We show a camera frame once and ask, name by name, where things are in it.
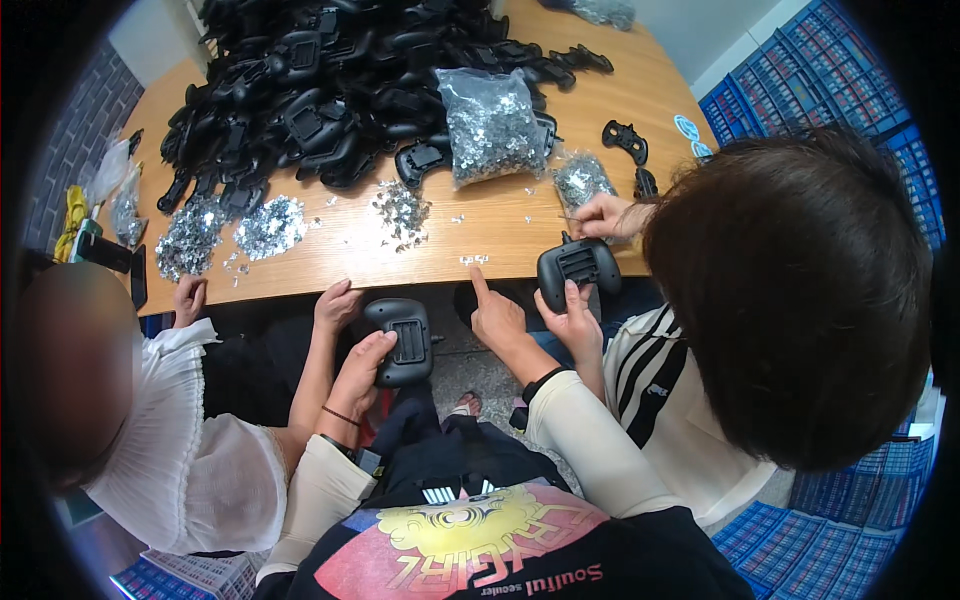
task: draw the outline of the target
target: hand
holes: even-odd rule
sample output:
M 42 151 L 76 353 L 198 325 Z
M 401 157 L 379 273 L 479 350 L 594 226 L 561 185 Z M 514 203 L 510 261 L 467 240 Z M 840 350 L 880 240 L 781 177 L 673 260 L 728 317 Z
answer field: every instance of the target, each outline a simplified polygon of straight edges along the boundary
M 470 267 L 470 279 L 477 295 L 477 309 L 470 315 L 473 333 L 502 359 L 503 351 L 527 333 L 523 309 L 491 291 L 478 267 Z
M 632 237 L 643 229 L 651 208 L 601 192 L 573 214 L 579 221 L 570 221 L 571 237 Z
M 375 331 L 350 350 L 326 401 L 330 410 L 360 421 L 376 398 L 376 369 L 395 344 L 395 331 Z
M 344 279 L 330 286 L 313 309 L 313 328 L 336 335 L 360 312 L 362 290 L 351 290 L 352 282 Z
M 570 350 L 577 365 L 589 365 L 603 358 L 603 332 L 587 306 L 592 288 L 592 285 L 587 285 L 578 290 L 577 284 L 568 279 L 564 283 L 564 315 L 558 315 L 547 307 L 540 290 L 534 293 L 534 302 L 546 328 Z
M 195 275 L 180 277 L 174 292 L 174 329 L 189 327 L 206 303 L 206 279 Z

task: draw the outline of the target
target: bracelet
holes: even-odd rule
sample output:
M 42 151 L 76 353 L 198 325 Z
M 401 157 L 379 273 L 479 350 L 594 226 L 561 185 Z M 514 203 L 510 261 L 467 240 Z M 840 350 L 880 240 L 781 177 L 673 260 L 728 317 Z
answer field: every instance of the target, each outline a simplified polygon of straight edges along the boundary
M 353 419 L 348 419 L 348 418 L 344 417 L 343 415 L 341 415 L 340 413 L 331 411 L 330 409 L 328 409 L 328 408 L 326 408 L 326 407 L 324 407 L 324 410 L 326 410 L 326 412 L 330 413 L 330 414 L 333 415 L 334 417 L 339 417 L 339 418 L 345 420 L 346 422 L 348 422 L 348 423 L 351 424 L 351 425 L 355 425 L 355 426 L 358 427 L 358 428 L 360 427 L 360 423 L 358 423 L 357 421 L 355 421 L 355 420 L 353 420 Z

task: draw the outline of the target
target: white wall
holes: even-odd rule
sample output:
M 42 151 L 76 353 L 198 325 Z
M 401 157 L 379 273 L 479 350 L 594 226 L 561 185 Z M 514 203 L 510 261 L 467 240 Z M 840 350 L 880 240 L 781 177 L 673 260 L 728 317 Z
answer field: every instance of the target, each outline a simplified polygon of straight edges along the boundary
M 775 29 L 786 24 L 808 3 L 809 0 L 780 0 L 747 27 L 736 31 L 731 30 L 733 40 L 730 44 L 712 57 L 708 57 L 708 66 L 694 80 L 687 79 L 693 97 L 699 101 L 706 96 L 728 73 L 759 48 L 760 44 L 769 39 Z M 724 4 L 724 2 L 718 1 L 716 4 Z
M 184 59 L 209 60 L 183 0 L 137 0 L 108 34 L 113 48 L 146 87 Z
M 693 84 L 778 0 L 634 0 L 643 24 Z

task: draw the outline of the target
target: wooden table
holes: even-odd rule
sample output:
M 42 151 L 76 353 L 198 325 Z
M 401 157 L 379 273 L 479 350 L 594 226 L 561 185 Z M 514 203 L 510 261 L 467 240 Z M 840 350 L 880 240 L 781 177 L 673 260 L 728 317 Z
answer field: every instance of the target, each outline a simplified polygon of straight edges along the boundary
M 633 194 L 636 168 L 627 153 L 604 148 L 600 142 L 600 133 L 611 119 L 633 123 L 647 139 L 650 158 L 646 168 L 657 178 L 661 190 L 669 186 L 678 167 L 693 160 L 690 141 L 677 130 L 674 115 L 691 119 L 700 129 L 701 140 L 716 148 L 686 82 L 640 25 L 630 32 L 597 27 L 573 14 L 548 11 L 536 0 L 511 0 L 506 14 L 510 16 L 510 37 L 536 42 L 544 54 L 583 43 L 612 61 L 616 69 L 612 75 L 577 72 L 577 84 L 568 93 L 552 84 L 541 89 L 547 95 L 546 111 L 556 117 L 558 135 L 566 140 L 564 146 L 595 152 L 620 194 Z M 173 309 L 175 284 L 160 278 L 154 253 L 158 237 L 169 225 L 169 219 L 156 210 L 156 199 L 173 180 L 173 169 L 160 162 L 159 146 L 168 130 L 167 120 L 183 104 L 187 85 L 203 82 L 204 75 L 185 60 L 146 89 L 124 129 L 124 135 L 144 129 L 143 141 L 134 155 L 145 165 L 140 214 L 150 218 L 143 239 L 147 246 L 149 300 L 141 315 Z M 214 266 L 204 274 L 209 280 L 207 302 L 319 292 L 346 276 L 358 287 L 458 281 L 468 278 L 460 258 L 476 254 L 490 258 L 482 267 L 487 278 L 535 277 L 537 257 L 560 244 L 560 232 L 565 227 L 565 221 L 557 218 L 562 210 L 549 179 L 511 175 L 454 192 L 450 172 L 439 171 L 429 174 L 422 185 L 424 199 L 433 203 L 424 226 L 429 240 L 396 253 L 396 244 L 381 246 L 383 240 L 390 239 L 389 233 L 370 206 L 378 183 L 396 177 L 389 157 L 380 158 L 375 172 L 346 192 L 328 190 L 317 179 L 297 181 L 294 173 L 295 169 L 275 172 L 268 198 L 284 194 L 300 199 L 305 204 L 306 221 L 320 217 L 323 226 L 308 230 L 302 242 L 278 256 L 251 262 L 240 253 L 234 270 L 227 272 L 223 261 L 237 252 L 232 239 L 235 225 L 227 225 L 224 243 L 213 252 Z M 536 193 L 531 195 L 526 188 Z M 336 204 L 327 205 L 334 195 Z M 462 223 L 451 221 L 461 214 Z M 530 217 L 529 224 L 525 217 Z M 112 235 L 106 212 L 100 222 L 107 235 Z M 614 253 L 624 275 L 648 273 L 637 243 L 614 247 Z M 250 272 L 238 275 L 235 267 L 244 262 L 250 264 Z

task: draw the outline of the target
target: foot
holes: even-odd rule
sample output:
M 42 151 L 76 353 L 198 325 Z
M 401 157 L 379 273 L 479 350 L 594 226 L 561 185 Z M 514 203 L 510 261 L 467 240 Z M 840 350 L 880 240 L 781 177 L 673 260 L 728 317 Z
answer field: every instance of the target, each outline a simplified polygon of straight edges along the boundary
M 479 417 L 482 408 L 483 400 L 480 399 L 480 395 L 473 391 L 465 392 L 460 396 L 460 399 L 457 400 L 457 403 L 453 405 L 453 411 L 451 411 L 450 414 Z

